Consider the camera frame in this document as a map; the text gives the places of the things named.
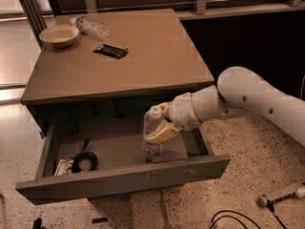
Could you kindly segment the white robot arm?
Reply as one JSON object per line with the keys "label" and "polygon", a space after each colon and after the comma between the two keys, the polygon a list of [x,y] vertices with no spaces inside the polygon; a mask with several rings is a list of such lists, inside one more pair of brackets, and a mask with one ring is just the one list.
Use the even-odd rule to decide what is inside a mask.
{"label": "white robot arm", "polygon": [[285,94],[243,67],[223,71],[217,83],[151,107],[144,115],[144,139],[152,144],[193,130],[211,118],[225,118],[244,110],[264,116],[305,145],[305,101]]}

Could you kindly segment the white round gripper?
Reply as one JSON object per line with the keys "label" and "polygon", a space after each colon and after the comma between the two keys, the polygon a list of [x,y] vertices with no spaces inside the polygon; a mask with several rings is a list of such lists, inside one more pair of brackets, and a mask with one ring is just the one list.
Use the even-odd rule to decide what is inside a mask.
{"label": "white round gripper", "polygon": [[163,120],[155,131],[145,135],[144,139],[149,143],[162,143],[177,136],[181,129],[191,131],[201,125],[193,109],[191,93],[181,94],[173,101],[160,103],[159,107],[164,113],[169,112],[171,122]]}

